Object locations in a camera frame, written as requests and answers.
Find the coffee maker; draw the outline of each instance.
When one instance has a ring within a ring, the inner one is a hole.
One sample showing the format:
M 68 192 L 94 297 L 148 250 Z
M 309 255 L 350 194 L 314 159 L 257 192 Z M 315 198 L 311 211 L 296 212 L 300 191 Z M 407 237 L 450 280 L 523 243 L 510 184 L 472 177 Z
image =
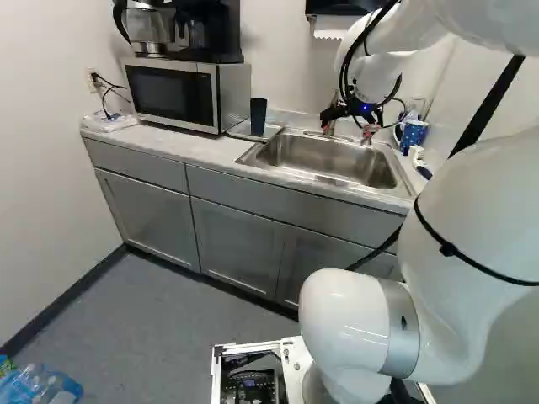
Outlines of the coffee maker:
M 243 63 L 240 0 L 114 0 L 116 27 L 137 56 Z

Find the blue patterned mug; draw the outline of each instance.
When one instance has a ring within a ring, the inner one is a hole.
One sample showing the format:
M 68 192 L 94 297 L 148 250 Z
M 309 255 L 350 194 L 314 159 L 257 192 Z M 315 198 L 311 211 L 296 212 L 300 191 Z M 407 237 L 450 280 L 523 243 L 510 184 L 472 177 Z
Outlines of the blue patterned mug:
M 429 133 L 430 125 L 422 120 L 407 120 L 401 126 L 403 126 L 403 137 L 401 138 L 400 151 L 404 156 L 407 156 L 411 146 L 423 144 Z

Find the countertop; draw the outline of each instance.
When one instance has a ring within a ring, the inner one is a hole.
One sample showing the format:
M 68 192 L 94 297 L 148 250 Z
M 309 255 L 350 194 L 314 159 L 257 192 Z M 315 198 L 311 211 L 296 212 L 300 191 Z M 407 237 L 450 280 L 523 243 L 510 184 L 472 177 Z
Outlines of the countertop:
M 283 118 L 286 118 L 286 124 L 290 127 L 299 127 L 304 130 L 319 130 L 316 127 L 318 121 L 314 115 L 282 112 L 279 118 L 281 118 L 281 122 Z M 341 123 L 336 128 L 335 133 L 338 135 L 339 130 L 355 130 L 357 132 L 357 128 L 348 126 L 348 124 L 347 122 Z M 252 141 L 244 141 L 225 136 L 206 136 L 189 130 L 167 130 L 149 125 L 136 125 L 110 133 L 97 133 L 81 129 L 81 135 L 88 139 L 123 146 L 139 152 L 146 152 L 198 167 L 213 169 L 221 173 L 229 173 L 239 177 L 272 183 L 310 194 L 386 210 L 399 215 L 406 215 L 414 202 L 414 196 L 411 196 L 409 199 L 401 199 L 368 191 L 349 190 L 333 185 L 308 183 L 297 178 L 288 178 L 277 173 L 272 173 L 262 168 L 235 163 L 240 156 L 255 144 Z M 375 139 L 386 141 L 394 146 L 389 131 L 376 134 Z M 423 189 L 426 180 L 415 172 L 408 158 L 403 157 L 399 152 L 396 152 L 396 155 L 401 162 L 403 171 L 408 176 L 408 182 L 414 188 L 415 193 L 418 194 Z

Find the electrical outlet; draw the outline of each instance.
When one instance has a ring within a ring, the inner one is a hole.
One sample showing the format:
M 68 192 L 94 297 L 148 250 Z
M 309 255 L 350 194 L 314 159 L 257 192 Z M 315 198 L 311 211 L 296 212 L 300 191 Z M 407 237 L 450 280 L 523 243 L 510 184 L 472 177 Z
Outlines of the electrical outlet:
M 92 78 L 92 74 L 97 72 L 97 70 L 91 67 L 86 69 L 86 82 L 88 84 L 88 90 L 90 90 L 91 94 L 95 94 L 96 92 L 98 92 L 98 88 L 95 87 L 95 81 Z

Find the kitchen sink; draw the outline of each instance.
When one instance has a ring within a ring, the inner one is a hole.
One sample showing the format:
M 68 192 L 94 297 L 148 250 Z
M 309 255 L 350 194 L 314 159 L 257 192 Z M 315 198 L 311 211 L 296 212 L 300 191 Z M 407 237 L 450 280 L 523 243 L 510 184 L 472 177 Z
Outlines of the kitchen sink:
M 236 162 L 314 183 L 410 198 L 392 148 L 372 142 L 286 130 L 256 145 Z

